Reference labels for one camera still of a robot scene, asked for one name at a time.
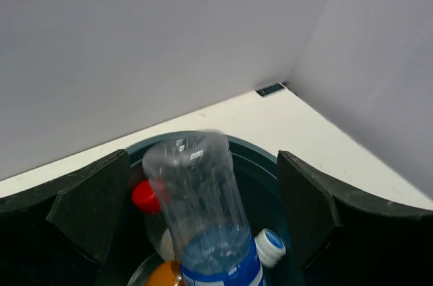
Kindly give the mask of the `black logo sticker right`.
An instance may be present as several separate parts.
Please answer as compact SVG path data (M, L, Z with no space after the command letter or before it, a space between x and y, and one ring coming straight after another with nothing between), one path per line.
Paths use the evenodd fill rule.
M281 83L277 82L275 84L268 85L266 87L257 89L257 90L255 90L255 92L258 95L260 95L261 97L266 97L267 95L276 93L276 92L278 92L280 90L284 90L284 89L285 89L285 87Z

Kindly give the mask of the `orange bottle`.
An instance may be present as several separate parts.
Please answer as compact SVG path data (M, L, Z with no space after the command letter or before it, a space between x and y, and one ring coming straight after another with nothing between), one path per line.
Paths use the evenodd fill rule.
M185 286L179 263L171 260L159 265L151 273L145 286Z

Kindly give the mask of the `dark teal plastic bin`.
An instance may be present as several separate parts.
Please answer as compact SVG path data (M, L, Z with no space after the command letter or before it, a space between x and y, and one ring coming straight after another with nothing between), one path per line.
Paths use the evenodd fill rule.
M139 176L144 178L142 157L151 146L196 133L198 131L192 130L165 133L132 144L126 148L131 169L140 167ZM264 268L267 285L306 285L302 271L295 267L293 261L290 236L277 186L277 158L255 144L229 135L227 138L237 185L253 235L268 228L283 240L287 249L287 254L274 268ZM145 260L132 274L127 285L144 285L152 271L161 263L162 259L157 254L145 255Z

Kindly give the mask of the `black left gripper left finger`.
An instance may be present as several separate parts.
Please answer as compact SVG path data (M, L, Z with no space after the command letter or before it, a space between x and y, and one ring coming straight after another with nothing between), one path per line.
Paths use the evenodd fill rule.
M2 285L94 285L127 191L123 149L1 198Z

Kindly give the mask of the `blue label bottle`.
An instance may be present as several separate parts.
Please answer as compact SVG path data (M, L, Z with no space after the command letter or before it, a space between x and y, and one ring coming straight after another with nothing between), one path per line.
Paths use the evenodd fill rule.
M149 148L143 170L186 285L264 285L225 135L202 131Z
M261 230L254 240L260 262L266 268L273 268L287 253L283 240L270 229Z

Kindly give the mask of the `red cap clear bottle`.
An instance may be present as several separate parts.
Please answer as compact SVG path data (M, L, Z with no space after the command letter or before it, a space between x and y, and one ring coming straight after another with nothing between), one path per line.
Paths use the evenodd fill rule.
M172 237L158 198L148 180L140 182L133 189L131 199L143 214L145 231L153 248L164 261L174 260Z

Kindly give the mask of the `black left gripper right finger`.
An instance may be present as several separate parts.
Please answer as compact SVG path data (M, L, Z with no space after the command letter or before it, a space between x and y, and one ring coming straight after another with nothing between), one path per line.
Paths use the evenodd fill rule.
M372 195L281 151L277 182L307 285L431 285L432 212Z

